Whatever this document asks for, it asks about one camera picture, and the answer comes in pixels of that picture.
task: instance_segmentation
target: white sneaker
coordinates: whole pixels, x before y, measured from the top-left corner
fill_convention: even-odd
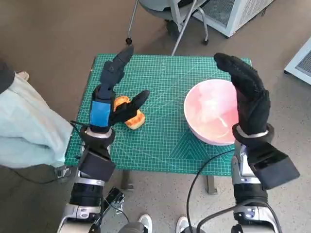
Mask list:
[[[16,73],[16,76],[18,76],[19,78],[28,81],[29,79],[29,74],[26,71],[22,71],[20,73]]]
[[[152,233],[152,221],[149,215],[142,215],[138,222],[145,226],[148,229],[148,233]]]
[[[176,233],[182,233],[188,226],[188,219],[184,216],[180,217],[177,221]]]

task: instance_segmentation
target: cable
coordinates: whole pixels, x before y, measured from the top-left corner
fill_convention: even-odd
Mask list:
[[[235,205],[235,206],[232,206],[232,207],[230,207],[230,208],[221,210],[221,211],[219,211],[219,212],[217,212],[217,213],[214,213],[214,214],[212,214],[212,215],[207,216],[206,218],[204,218],[203,220],[201,220],[201,221],[199,222],[198,227],[197,227],[197,229],[196,229],[196,233],[200,233],[201,226],[202,226],[203,224],[205,224],[207,221],[211,220],[212,218],[215,218],[215,217],[217,217],[217,216],[223,215],[223,214],[225,214],[225,213],[227,213],[227,212],[229,212],[229,211],[235,210],[236,208],[240,208],[240,207],[245,206],[245,205],[248,205],[248,204],[250,204],[250,203],[259,203],[259,204],[262,204],[262,205],[264,205],[265,207],[267,207],[267,208],[271,211],[271,213],[272,213],[272,215],[273,215],[273,217],[274,217],[274,219],[275,219],[275,221],[276,221],[276,227],[277,227],[278,232],[279,232],[279,233],[282,233],[282,229],[281,229],[280,222],[279,222],[279,220],[278,220],[278,218],[277,218],[277,216],[276,216],[276,213],[275,213],[274,210],[272,209],[272,207],[271,207],[268,203],[266,203],[266,202],[264,202],[264,201],[262,201],[262,200],[259,200],[259,199],[248,199],[248,200],[245,200],[245,201],[241,202],[240,204],[237,204],[237,205]]]
[[[105,197],[102,198],[102,210],[104,209],[103,200],[105,200],[110,207],[114,208],[115,210],[120,211],[124,215],[124,217],[126,218],[127,222],[130,223],[130,219],[128,218],[126,213],[123,210],[120,210],[117,207],[115,207],[113,204],[110,204]],[[99,218],[99,225],[102,223],[102,219],[103,219],[103,213],[102,213],[102,216]]]
[[[61,179],[65,178],[65,177],[67,177],[67,176],[65,176],[65,177],[60,177],[60,178],[57,178],[57,179],[54,179],[54,180],[50,180],[50,181],[43,181],[43,182],[40,182],[40,181],[34,181],[34,180],[31,180],[31,179],[29,179],[29,178],[27,178],[27,177],[24,177],[23,175],[21,175],[19,172],[15,171],[14,169],[11,169],[11,168],[9,168],[9,167],[8,167],[8,169],[10,169],[12,172],[14,172],[15,174],[17,174],[19,177],[23,178],[24,180],[26,180],[26,181],[28,181],[28,182],[31,182],[31,183],[35,183],[35,184],[48,184],[48,183],[53,183],[53,182],[55,182],[55,181],[57,181],[57,180],[61,180]]]
[[[189,190],[189,193],[188,193],[188,197],[187,197],[187,204],[186,204],[186,211],[187,211],[187,219],[188,219],[188,223],[189,223],[189,229],[190,229],[190,232],[193,233],[193,229],[192,229],[192,226],[191,226],[191,221],[190,221],[190,214],[189,214],[189,201],[190,201],[190,195],[191,195],[191,192],[193,190],[193,186],[196,182],[196,180],[198,179],[199,175],[201,174],[201,172],[203,171],[203,169],[206,167],[207,164],[209,164],[209,162],[211,162],[213,159],[216,159],[224,154],[227,154],[227,153],[230,153],[230,152],[233,152],[234,150],[229,150],[229,151],[226,151],[226,152],[223,152],[223,153],[220,153],[212,158],[210,158],[209,160],[207,160],[203,166],[200,168],[200,170],[198,171],[198,173],[196,174],[194,180],[192,181],[192,184],[190,186],[190,190]]]

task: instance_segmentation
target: chair leg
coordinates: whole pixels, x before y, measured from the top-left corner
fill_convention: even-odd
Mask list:
[[[132,29],[132,25],[133,25],[133,22],[134,22],[134,17],[135,17],[137,5],[138,5],[138,0],[136,0],[136,2],[135,2],[135,6],[134,6],[132,17],[131,17],[130,26],[129,26],[128,32],[127,32],[127,39],[125,40],[128,45],[132,44],[131,29]]]
[[[201,13],[202,19],[203,19],[203,26],[204,26],[204,30],[205,30],[205,39],[203,41],[204,44],[208,43],[208,29],[207,29],[207,19],[206,19],[206,15],[204,10],[199,7],[198,11]]]
[[[189,22],[189,19],[190,19],[191,15],[192,15],[193,8],[194,8],[194,5],[196,4],[196,2],[197,2],[197,0],[194,0],[193,3],[192,3],[192,5],[191,5],[191,8],[190,8],[189,13],[188,13],[188,15],[187,15],[187,17],[186,17],[186,20],[185,20],[185,24],[184,24],[184,26],[183,26],[183,28],[182,28],[180,34],[179,34],[179,37],[178,37],[178,39],[177,39],[177,41],[176,41],[175,47],[174,47],[173,52],[172,52],[172,54],[171,54],[172,56],[175,55],[175,52],[176,52],[176,50],[177,50],[177,47],[178,47],[178,45],[179,45],[179,42],[180,42],[180,40],[181,40],[183,34],[184,34],[184,31],[185,31],[186,26],[187,26],[187,24],[188,24],[188,22]]]

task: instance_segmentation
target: metal table leg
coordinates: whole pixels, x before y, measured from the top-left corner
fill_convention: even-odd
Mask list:
[[[206,176],[207,193],[209,195],[217,195],[217,188],[215,188],[214,176]]]
[[[133,191],[134,185],[130,179],[130,170],[122,171],[121,189],[124,191]]]

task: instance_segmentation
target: table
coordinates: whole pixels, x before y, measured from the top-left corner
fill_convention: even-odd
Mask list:
[[[91,93],[99,84],[105,61],[114,56],[99,54],[95,58],[77,121],[88,124]],[[207,159],[234,148],[201,142],[189,130],[183,114],[184,98],[195,84],[206,79],[230,80],[227,73],[217,69],[212,57],[134,55],[124,71],[124,78],[114,89],[116,96],[132,98],[148,89],[150,97],[141,108],[146,116],[142,127],[135,131],[120,123],[113,127],[116,139],[111,160],[117,168],[195,174]],[[76,157],[81,153],[81,143],[78,134],[73,132],[66,165],[78,164]],[[202,171],[202,175],[207,176],[209,193],[216,191],[213,176],[231,175],[232,155],[231,152],[214,159]]]

